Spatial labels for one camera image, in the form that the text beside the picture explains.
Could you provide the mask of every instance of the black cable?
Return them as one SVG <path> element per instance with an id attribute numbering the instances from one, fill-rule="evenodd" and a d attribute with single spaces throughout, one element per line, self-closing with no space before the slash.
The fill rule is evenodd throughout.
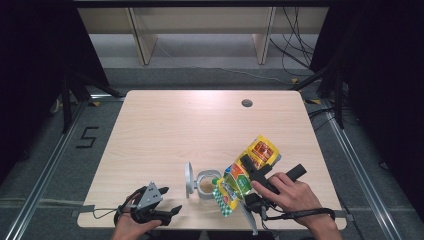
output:
<path id="1" fill-rule="evenodd" d="M 270 208 L 272 208 L 274 211 L 276 211 L 276 212 L 279 212 L 279 213 L 284 213 L 284 211 L 282 211 L 282 210 L 279 210 L 279 209 L 277 209 L 276 207 L 274 207 L 274 206 L 271 206 L 271 205 L 269 205 L 269 204 L 267 204 L 267 206 L 268 207 L 270 207 Z"/>
<path id="2" fill-rule="evenodd" d="M 347 207 L 347 205 L 346 205 L 346 203 L 343 201 L 343 199 L 340 197 L 340 195 L 339 195 L 339 193 L 338 193 L 338 192 L 336 192 L 336 195 L 337 195 L 337 198 L 339 199 L 340 203 L 341 203 L 341 204 L 342 204 L 342 206 L 344 207 L 344 209 L 346 209 L 346 213 L 352 216 L 352 218 L 353 218 L 353 225 L 355 226 L 356 231 L 358 231 L 359 237 L 360 237 L 362 240 L 364 240 L 364 239 L 365 239 L 365 238 L 364 238 L 364 235 L 362 235 L 362 231 L 361 231 L 361 229 L 359 229 L 359 226 L 358 226 L 358 224 L 357 224 L 357 223 L 356 223 L 356 221 L 355 221 L 355 217 L 354 217 L 353 213 L 351 213 L 351 212 L 350 212 L 349 208 Z"/>
<path id="3" fill-rule="evenodd" d="M 293 44 L 291 44 L 289 42 L 289 40 L 287 40 L 286 36 L 284 36 L 284 34 L 281 34 L 281 35 L 283 36 L 284 40 L 287 42 L 287 44 L 289 44 L 290 47 L 292 47 L 293 49 L 296 49 L 297 51 L 303 52 L 302 49 L 300 49 L 300 48 L 294 46 Z"/>
<path id="4" fill-rule="evenodd" d="M 287 68 L 286 68 L 286 66 L 284 65 L 284 56 L 285 56 L 285 54 L 287 53 L 287 44 L 286 44 L 286 47 L 284 48 L 284 50 L 281 50 L 281 52 L 283 53 L 283 57 L 281 58 L 281 64 L 282 64 L 282 66 L 283 66 L 283 69 L 284 69 L 284 71 L 285 72 L 287 72 L 288 74 L 290 74 L 290 75 L 292 75 L 292 76 L 299 76 L 299 77 L 309 77 L 310 75 L 305 75 L 305 74 L 296 74 L 296 73 L 292 73 L 292 72 L 290 72 L 289 70 L 287 70 Z"/>
<path id="5" fill-rule="evenodd" d="M 311 123 L 313 123 L 316 116 L 318 116 L 321 113 L 326 113 L 326 112 L 331 112 L 331 111 L 334 111 L 334 107 L 319 109 L 319 110 L 310 112 L 310 113 L 308 113 L 308 116 L 309 116 L 309 119 L 311 120 Z"/>
<path id="6" fill-rule="evenodd" d="M 289 18 L 289 16 L 288 16 L 288 14 L 287 14 L 287 12 L 286 12 L 286 9 L 285 9 L 285 7 L 283 7 L 283 11 L 284 11 L 284 14 L 286 15 L 286 18 L 287 18 L 287 21 L 289 22 L 289 25 L 290 25 L 290 28 L 291 28 L 291 30 L 292 30 L 292 33 L 291 33 L 291 35 L 290 35 L 290 38 L 289 38 L 289 41 L 288 42 L 290 42 L 290 40 L 291 40 L 291 37 L 292 37 L 292 35 L 294 34 L 295 36 L 296 36 L 296 38 L 297 38 L 297 40 L 299 41 L 299 44 L 300 44 L 300 46 L 301 46 L 301 48 L 302 48 L 302 52 L 303 52 L 303 56 L 305 57 L 305 60 L 306 60 L 306 62 L 308 63 L 308 65 L 309 65 L 309 62 L 308 62 L 308 59 L 309 60 L 311 60 L 310 58 L 309 58 L 309 56 L 308 55 L 306 55 L 305 54 L 305 52 L 306 52 L 306 49 L 304 48 L 304 46 L 303 46 L 303 44 L 305 44 L 305 45 L 307 45 L 302 39 L 301 39 L 301 37 L 300 37 L 300 34 L 299 33 L 297 33 L 296 32 L 296 30 L 295 30 L 295 27 L 297 26 L 297 28 L 299 29 L 299 22 L 298 22 L 298 15 L 299 15 L 299 8 L 298 7 L 295 7 L 295 23 L 294 23 L 294 25 L 292 24 L 292 22 L 291 22 L 291 20 L 290 20 L 290 18 Z"/>
<path id="7" fill-rule="evenodd" d="M 278 219 L 298 219 L 303 218 L 307 216 L 317 215 L 317 214 L 328 214 L 330 215 L 331 219 L 336 220 L 336 214 L 335 212 L 330 208 L 316 208 L 316 209 L 309 209 L 309 210 L 302 210 L 302 211 L 296 211 L 296 212 L 286 212 L 284 214 L 281 214 L 280 216 L 275 217 L 268 217 L 267 220 L 278 220 Z"/>
<path id="8" fill-rule="evenodd" d="M 273 239 L 276 239 L 280 234 L 279 234 L 279 232 L 277 231 L 277 230 L 272 230 L 272 229 L 269 229 L 266 225 L 265 225 L 265 222 L 264 222 L 264 220 L 261 218 L 261 222 L 262 222 L 262 228 L 264 229 L 264 230 L 266 230 L 266 231 L 268 231 L 268 232 L 270 232 L 271 234 L 272 234 L 272 238 Z"/>
<path id="9" fill-rule="evenodd" d="M 295 11 L 295 22 L 294 22 L 294 28 L 296 28 L 296 26 L 297 26 L 297 33 L 296 33 L 296 31 L 295 31 L 295 35 L 297 36 L 297 39 L 299 40 L 300 47 L 302 48 L 303 57 L 305 57 L 306 62 L 308 63 L 308 65 L 310 65 L 311 58 L 310 58 L 310 57 L 309 57 L 309 55 L 306 53 L 306 49 L 305 49 L 305 47 L 303 46 L 303 40 L 302 40 L 302 38 L 300 37 L 299 20 L 298 20 L 298 17 L 299 17 L 299 8 L 298 8 L 298 7 L 295 7 L 295 8 L 294 8 L 294 11 Z"/>
<path id="10" fill-rule="evenodd" d="M 323 122 L 321 125 L 319 125 L 317 128 L 314 129 L 314 132 L 318 131 L 322 126 L 324 126 L 326 123 L 328 123 L 330 120 L 334 119 L 334 117 L 331 117 L 330 119 L 327 119 L 325 122 Z"/>
<path id="11" fill-rule="evenodd" d="M 284 53 L 285 55 L 289 56 L 291 59 L 293 59 L 294 61 L 296 61 L 297 63 L 299 63 L 300 65 L 302 65 L 305 68 L 309 68 L 308 65 L 306 65 L 305 63 L 303 63 L 302 61 L 300 61 L 299 59 L 297 59 L 295 56 L 291 55 L 290 53 L 288 53 L 287 51 L 284 51 L 282 48 L 280 48 L 271 38 L 269 39 L 271 41 L 272 44 L 274 44 L 274 46 L 280 50 L 280 52 Z"/>

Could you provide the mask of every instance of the finger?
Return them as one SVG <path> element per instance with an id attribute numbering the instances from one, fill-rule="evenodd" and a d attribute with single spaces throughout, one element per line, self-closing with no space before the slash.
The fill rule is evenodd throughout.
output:
<path id="1" fill-rule="evenodd" d="M 154 228 L 159 227 L 162 224 L 161 220 L 152 220 L 150 222 L 147 222 L 144 224 L 144 226 L 146 227 L 146 231 L 150 231 Z"/>
<path id="2" fill-rule="evenodd" d="M 140 196 L 140 193 L 137 193 L 136 195 L 134 195 L 130 201 L 134 201 L 138 196 Z"/>
<path id="3" fill-rule="evenodd" d="M 287 191 L 289 191 L 289 186 L 287 186 L 278 176 L 279 174 L 273 175 L 268 179 L 268 182 L 277 188 L 280 193 L 285 194 Z"/>
<path id="4" fill-rule="evenodd" d="M 287 176 L 287 174 L 283 172 L 279 172 L 274 174 L 275 177 L 280 179 L 281 182 L 283 182 L 287 186 L 293 186 L 294 182 Z"/>
<path id="5" fill-rule="evenodd" d="M 262 184 L 260 184 L 259 182 L 252 181 L 251 185 L 262 197 L 271 200 L 272 202 L 276 202 L 278 200 L 277 194 L 271 192 L 269 189 L 262 186 Z"/>

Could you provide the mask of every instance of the cable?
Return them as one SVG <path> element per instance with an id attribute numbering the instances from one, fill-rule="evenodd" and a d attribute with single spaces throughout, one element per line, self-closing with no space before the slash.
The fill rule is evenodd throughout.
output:
<path id="1" fill-rule="evenodd" d="M 272 234 L 272 238 L 273 239 L 277 239 L 277 237 L 280 235 L 280 233 L 277 230 L 272 230 L 269 229 L 266 225 L 264 220 L 261 218 L 261 222 L 262 222 L 262 228 L 268 232 L 270 232 Z"/>
<path id="2" fill-rule="evenodd" d="M 339 195 L 339 193 L 338 193 L 338 192 L 336 192 L 336 195 L 337 195 L 337 198 L 339 199 L 340 203 L 342 204 L 342 206 L 346 209 L 346 213 L 352 216 L 352 218 L 353 218 L 353 225 L 355 226 L 356 231 L 358 231 L 359 237 L 360 237 L 362 240 L 364 240 L 364 239 L 365 239 L 365 238 L 364 238 L 364 235 L 362 235 L 362 231 L 361 231 L 361 229 L 359 229 L 359 226 L 358 226 L 358 224 L 357 224 L 357 223 L 356 223 L 356 221 L 355 221 L 355 217 L 354 217 L 353 213 L 351 213 L 351 212 L 350 212 L 349 208 L 347 207 L 347 205 L 346 205 L 346 203 L 343 201 L 343 199 L 340 197 L 340 195 Z"/>
<path id="3" fill-rule="evenodd" d="M 115 212 L 116 210 L 118 210 L 118 209 L 117 208 L 96 208 L 96 209 L 93 210 L 93 217 L 95 219 L 100 219 L 100 218 L 102 218 L 102 217 L 104 217 L 104 216 L 106 216 L 108 214 L 111 214 L 111 213 Z M 105 214 L 97 217 L 96 214 L 95 214 L 96 211 L 109 211 L 109 212 L 107 212 L 107 213 L 105 213 Z"/>
<path id="4" fill-rule="evenodd" d="M 270 208 L 272 208 L 274 211 L 276 211 L 276 212 L 279 212 L 279 213 L 284 213 L 284 211 L 282 211 L 282 210 L 279 210 L 279 209 L 277 209 L 276 207 L 274 207 L 274 206 L 272 206 L 272 205 L 270 205 L 270 204 L 267 204 L 267 203 L 265 203 L 268 207 L 270 207 Z"/>
<path id="5" fill-rule="evenodd" d="M 303 63 L 302 61 L 300 61 L 299 59 L 297 59 L 296 57 L 294 57 L 293 55 L 291 55 L 290 53 L 288 53 L 287 51 L 284 51 L 282 48 L 280 48 L 271 38 L 269 39 L 271 41 L 271 43 L 278 49 L 280 50 L 280 52 L 284 53 L 285 55 L 289 56 L 291 59 L 293 59 L 294 61 L 296 61 L 297 63 L 299 63 L 300 65 L 302 65 L 305 68 L 309 68 L 308 65 L 306 65 L 305 63 Z"/>
<path id="6" fill-rule="evenodd" d="M 159 43 L 156 43 L 156 45 L 159 47 L 160 50 L 162 50 L 162 52 L 164 52 L 168 57 L 170 57 L 174 61 L 174 64 L 177 65 L 178 67 L 181 67 L 181 68 L 200 68 L 200 69 L 205 69 L 203 67 L 198 67 L 198 66 L 182 66 L 180 64 L 177 64 L 177 63 L 175 63 L 174 57 L 171 56 L 171 54 L 169 54 L 168 52 L 166 52 L 160 46 Z M 278 78 L 264 77 L 264 76 L 259 76 L 259 75 L 251 74 L 251 73 L 248 73 L 248 72 L 236 71 L 236 70 L 232 70 L 232 69 L 228 69 L 228 68 L 218 68 L 218 69 L 221 69 L 221 70 L 224 70 L 224 71 L 227 71 L 227 72 L 232 72 L 232 73 L 245 74 L 245 75 L 249 75 L 249 76 L 256 77 L 256 78 L 261 78 L 261 79 L 275 80 L 275 81 L 278 81 L 278 82 L 281 82 L 281 83 L 284 83 L 284 84 L 287 84 L 287 85 L 293 85 L 293 83 L 291 83 L 291 82 L 284 81 L 284 80 L 281 80 L 281 79 L 278 79 Z"/>
<path id="7" fill-rule="evenodd" d="M 284 36 L 284 34 L 281 34 L 282 35 L 282 37 L 284 38 L 284 40 L 287 42 L 287 44 L 289 44 L 289 46 L 290 47 L 292 47 L 293 49 L 296 49 L 297 51 L 300 51 L 300 52 L 303 52 L 303 50 L 302 49 L 300 49 L 300 48 L 298 48 L 298 47 L 296 47 L 296 46 L 294 46 L 293 44 L 291 44 L 290 42 L 289 42 L 289 40 L 287 40 L 287 38 L 286 38 L 286 36 Z M 307 54 L 314 54 L 313 52 L 308 52 L 308 51 L 305 51 Z"/>
<path id="8" fill-rule="evenodd" d="M 290 20 L 290 18 L 289 18 L 289 16 L 288 16 L 288 14 L 287 14 L 287 12 L 286 12 L 286 8 L 285 7 L 283 7 L 283 11 L 284 11 L 284 14 L 286 15 L 286 18 L 287 18 L 287 21 L 289 22 L 289 25 L 290 25 L 290 28 L 291 28 L 291 30 L 292 30 L 292 33 L 291 33 L 291 35 L 290 35 L 290 38 L 289 38 L 289 41 L 287 41 L 287 45 L 288 45 L 288 43 L 290 42 L 290 40 L 291 40 L 291 37 L 293 36 L 293 34 L 296 36 L 296 38 L 297 38 L 297 40 L 299 41 L 299 44 L 300 44 L 300 46 L 301 46 L 301 48 L 302 48 L 302 53 L 303 53 L 303 56 L 305 57 L 305 60 L 306 60 L 306 62 L 307 62 L 307 64 L 309 65 L 309 61 L 311 61 L 311 59 L 310 59 L 310 57 L 309 57 L 309 55 L 307 55 L 305 52 L 306 52 L 306 49 L 304 48 L 304 46 L 303 46 L 303 44 L 305 44 L 305 45 L 307 45 L 306 43 L 304 43 L 304 41 L 301 39 L 301 37 L 300 37 L 300 34 L 299 34 L 299 22 L 298 22 L 298 15 L 299 15 L 299 8 L 298 7 L 295 7 L 295 23 L 294 23 L 294 25 L 292 24 L 292 22 L 291 22 L 291 20 Z"/>
<path id="9" fill-rule="evenodd" d="M 331 112 L 334 111 L 334 107 L 331 108 L 325 108 L 325 109 L 319 109 L 313 112 L 308 113 L 309 119 L 311 120 L 311 123 L 314 121 L 315 117 L 318 116 L 321 113 Z"/>
<path id="10" fill-rule="evenodd" d="M 334 119 L 334 117 L 331 117 L 327 119 L 325 122 L 323 122 L 321 125 L 319 125 L 317 128 L 314 129 L 314 132 L 318 131 L 322 126 L 324 126 L 326 123 L 330 122 L 330 120 Z"/>
<path id="11" fill-rule="evenodd" d="M 297 24 L 298 25 L 298 19 L 297 19 L 297 15 L 298 15 L 298 9 L 297 8 L 295 8 L 296 9 L 296 21 L 295 21 L 295 24 Z M 308 59 L 307 59 L 307 56 L 305 55 L 305 52 L 306 52 L 306 50 L 305 50 L 305 48 L 303 47 L 303 45 L 302 45 L 302 41 L 301 41 L 301 39 L 300 39 L 300 36 L 298 36 L 297 34 L 296 34 L 296 31 L 295 31 L 295 29 L 293 28 L 293 26 L 292 26 L 292 24 L 291 24 L 291 21 L 290 21 L 290 19 L 289 19 L 289 17 L 288 17 L 288 15 L 287 15 L 287 13 L 286 13 L 286 11 L 285 11 L 285 9 L 284 9 L 284 7 L 283 7 L 283 10 L 284 10 L 284 13 L 285 13 L 285 15 L 286 15 L 286 18 L 287 18 L 287 20 L 289 21 L 289 24 L 290 24 L 290 28 L 292 29 L 292 32 L 291 32 L 291 34 L 290 34 L 290 38 L 289 38 L 289 40 L 287 40 L 285 37 L 284 37 L 284 35 L 283 35 L 283 38 L 284 38 L 284 40 L 286 40 L 286 42 L 287 42 L 287 44 L 286 44 L 286 46 L 285 46 L 285 48 L 284 48 L 284 50 L 280 50 L 282 53 L 283 53 L 283 57 L 282 57 L 282 59 L 281 59 L 281 63 L 282 63 L 282 66 L 283 66 L 283 69 L 284 69 L 284 71 L 286 71 L 287 73 L 289 73 L 289 74 L 291 74 L 291 75 L 293 75 L 293 76 L 307 76 L 307 77 L 309 77 L 310 75 L 302 75 L 302 74 L 294 74 L 294 73 L 291 73 L 291 72 L 289 72 L 287 69 L 286 69 L 286 67 L 285 67 L 285 64 L 284 64 L 284 56 L 287 54 L 287 47 L 290 45 L 290 46 L 293 46 L 293 45 L 291 45 L 290 44 L 290 41 L 291 41 L 291 38 L 293 37 L 293 34 L 298 38 L 298 40 L 299 40 L 299 43 L 301 44 L 301 47 L 302 47 L 302 49 L 298 49 L 298 50 L 300 50 L 302 53 L 303 53 L 303 56 L 305 57 L 305 60 L 306 60 L 306 62 L 307 62 L 307 64 L 304 64 L 303 62 L 301 63 L 301 65 L 302 66 L 304 66 L 304 67 L 306 67 L 307 69 L 309 69 L 309 62 L 308 62 Z"/>

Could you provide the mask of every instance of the colorful snack package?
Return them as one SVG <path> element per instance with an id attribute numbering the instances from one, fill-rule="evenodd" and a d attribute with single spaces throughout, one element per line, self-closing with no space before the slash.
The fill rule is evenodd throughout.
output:
<path id="1" fill-rule="evenodd" d="M 216 182 L 213 193 L 224 216 L 228 216 L 252 189 L 249 174 L 241 162 L 241 158 L 246 154 L 252 159 L 257 169 L 265 164 L 274 166 L 281 159 L 274 144 L 259 135 L 236 161 L 225 169 L 224 176 Z"/>

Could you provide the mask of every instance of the human hand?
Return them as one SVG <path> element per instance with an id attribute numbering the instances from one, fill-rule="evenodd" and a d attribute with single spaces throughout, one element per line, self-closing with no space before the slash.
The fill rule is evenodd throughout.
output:
<path id="1" fill-rule="evenodd" d="M 147 223 L 139 224 L 131 218 L 130 213 L 123 213 L 116 224 L 112 240 L 138 239 L 147 231 L 153 230 L 161 224 L 162 222 L 160 220 L 152 220 Z"/>
<path id="2" fill-rule="evenodd" d="M 268 181 L 277 188 L 279 194 L 275 194 L 256 181 L 252 181 L 251 184 L 263 198 L 274 202 L 285 212 L 322 208 L 308 184 L 301 181 L 293 182 L 282 172 L 274 174 Z M 327 214 L 301 217 L 296 219 L 296 222 L 307 227 L 316 239 L 342 239 L 337 225 Z"/>

